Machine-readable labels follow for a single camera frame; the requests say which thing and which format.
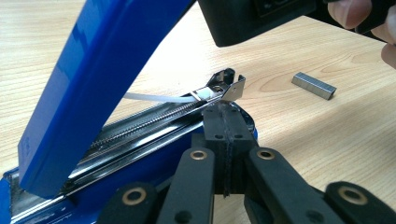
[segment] hand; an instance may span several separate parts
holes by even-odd
[[[332,18],[346,29],[355,28],[363,22],[371,8],[371,0],[341,0],[328,5]],[[374,28],[372,33],[388,42],[382,49],[381,57],[385,63],[396,69],[396,6],[389,8],[385,23]]]

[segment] staple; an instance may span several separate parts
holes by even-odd
[[[330,100],[334,95],[335,90],[337,90],[337,88],[335,88],[334,86],[331,86],[301,72],[293,77],[291,83],[307,91],[310,91],[325,100]]]

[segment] wood grain surface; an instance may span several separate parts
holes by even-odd
[[[18,165],[18,141],[82,4],[1,2],[1,173]],[[231,67],[247,78],[237,103],[255,119],[261,146],[281,152],[318,189],[350,181],[396,209],[396,72],[381,61],[383,46],[301,17],[219,49],[195,5],[130,91],[180,95]],[[336,87],[334,97],[326,101],[291,84],[298,72]],[[121,100],[109,121],[149,105]],[[248,223],[242,199],[216,197],[215,223]]]

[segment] staple strip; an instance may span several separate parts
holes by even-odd
[[[132,92],[126,92],[123,98],[130,100],[156,101],[166,103],[191,103],[197,101],[193,96],[163,96]]]
[[[337,90],[337,88],[335,88],[334,86],[317,80],[316,78],[306,75],[304,73],[296,74],[293,77],[291,83],[307,91],[310,91],[325,100],[330,100],[334,95],[335,90]]]

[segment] black plastic bracket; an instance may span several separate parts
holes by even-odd
[[[203,147],[181,156],[157,223],[212,223],[214,153]]]
[[[97,223],[153,223],[159,211],[157,199],[157,190],[150,184],[128,184],[108,201]]]
[[[243,158],[257,141],[239,109],[230,104],[215,104],[204,111],[203,147],[216,155],[215,193],[228,196],[244,193],[247,177]]]
[[[276,150],[252,149],[246,165],[275,223],[343,222]]]
[[[346,223],[391,223],[396,213],[367,189],[344,181],[326,188],[326,202]]]

